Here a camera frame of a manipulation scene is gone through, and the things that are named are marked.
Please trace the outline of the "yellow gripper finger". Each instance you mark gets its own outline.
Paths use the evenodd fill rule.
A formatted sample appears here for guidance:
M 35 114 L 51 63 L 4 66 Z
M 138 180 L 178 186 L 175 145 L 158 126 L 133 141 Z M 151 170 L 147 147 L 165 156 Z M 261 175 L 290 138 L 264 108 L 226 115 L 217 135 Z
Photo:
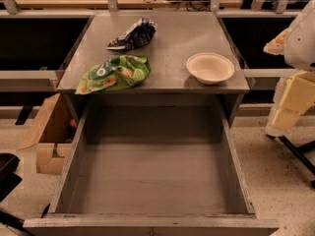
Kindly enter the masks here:
M 284 42 L 286 34 L 287 29 L 284 29 L 264 46 L 263 51 L 271 55 L 284 55 Z

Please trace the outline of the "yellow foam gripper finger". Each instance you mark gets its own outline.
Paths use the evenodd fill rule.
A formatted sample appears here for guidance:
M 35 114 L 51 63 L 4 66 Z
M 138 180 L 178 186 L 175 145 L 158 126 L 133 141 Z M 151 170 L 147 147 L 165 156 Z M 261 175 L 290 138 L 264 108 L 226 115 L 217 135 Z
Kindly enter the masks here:
M 298 72 L 289 78 L 281 78 L 276 86 L 266 134 L 272 137 L 284 135 L 314 105 L 314 72 Z

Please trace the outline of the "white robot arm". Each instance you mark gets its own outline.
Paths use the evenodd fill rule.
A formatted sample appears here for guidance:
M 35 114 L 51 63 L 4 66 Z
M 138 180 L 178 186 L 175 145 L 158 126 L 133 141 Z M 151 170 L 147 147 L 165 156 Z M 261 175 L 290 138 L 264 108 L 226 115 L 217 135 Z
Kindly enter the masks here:
M 265 132 L 280 137 L 315 105 L 315 0 L 311 0 L 289 27 L 268 42 L 264 52 L 282 55 L 297 72 L 281 78 Z

